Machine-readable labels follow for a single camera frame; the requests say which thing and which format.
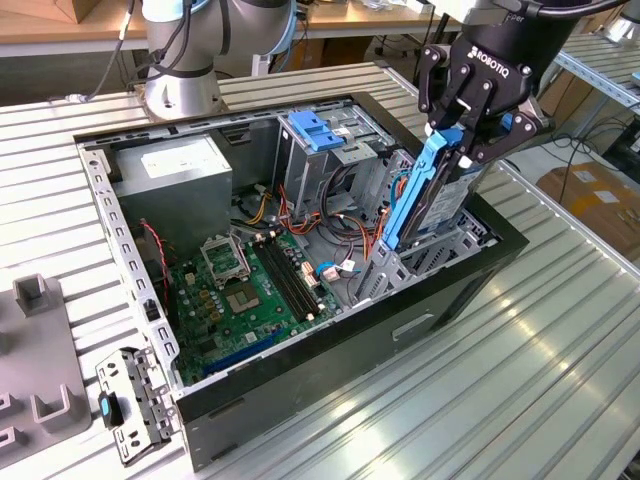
green motherboard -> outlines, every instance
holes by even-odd
[[[270,247],[277,247],[275,254],[281,255],[274,257],[282,260],[277,268],[276,262],[264,256],[261,246],[247,243],[242,248],[250,274],[231,279],[224,287],[216,286],[209,267],[219,274],[240,265],[230,247],[206,252],[210,265],[198,255],[170,269],[177,292],[177,319],[172,323],[180,346],[178,369],[185,385],[193,385],[340,313],[334,297],[317,277],[316,286],[304,284],[305,277],[309,278],[301,268],[306,258],[291,234],[278,236]],[[278,278],[269,273],[274,268]],[[295,274],[298,281],[283,283],[286,275],[278,270],[283,268],[287,270],[284,273]],[[298,288],[304,284],[305,291],[289,290],[291,283]],[[319,307],[315,315],[301,317],[296,302],[302,296]]]

wooden tabletop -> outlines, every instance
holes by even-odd
[[[79,25],[0,11],[0,44],[113,40],[118,36],[127,0],[102,0]],[[136,8],[128,39],[145,38],[141,9]],[[377,27],[416,27],[429,23],[429,14],[405,7],[374,11],[360,2],[319,4],[310,9],[309,30]]]

open computer tower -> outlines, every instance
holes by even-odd
[[[363,93],[76,144],[147,340],[97,365],[125,465],[182,434],[205,467],[450,322],[527,244],[478,169],[388,248],[422,143]]]

ram slot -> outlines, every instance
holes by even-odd
[[[276,265],[281,266],[281,271],[288,278],[291,286],[296,290],[299,298],[302,300],[307,313],[317,315],[320,312],[315,298],[309,292],[309,289],[298,276],[296,270],[291,266],[289,259],[282,250],[275,244],[271,243],[267,246],[267,251],[272,255]]]
[[[289,282],[286,277],[283,276],[281,269],[277,265],[277,263],[273,260],[265,245],[254,246],[254,252],[262,263],[262,266],[269,274],[269,278],[273,281],[274,285],[278,289],[278,292],[282,295],[285,302],[291,309],[293,316],[298,321],[303,321],[307,316],[307,313],[304,308],[304,304],[297,298],[295,290],[291,288]]]

slotted metal surface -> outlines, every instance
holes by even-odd
[[[631,74],[640,71],[640,49],[619,47],[597,34],[572,35],[555,62],[620,104],[638,106],[640,87]]]
[[[221,87],[231,108],[365,90],[423,135],[410,86],[373,64]],[[640,274],[503,166],[482,195],[531,243],[455,323],[197,477],[179,436],[123,469],[94,366],[141,339],[71,136],[147,121],[124,94],[0,109],[0,287],[60,279],[95,419],[3,478],[615,478],[640,447]]]

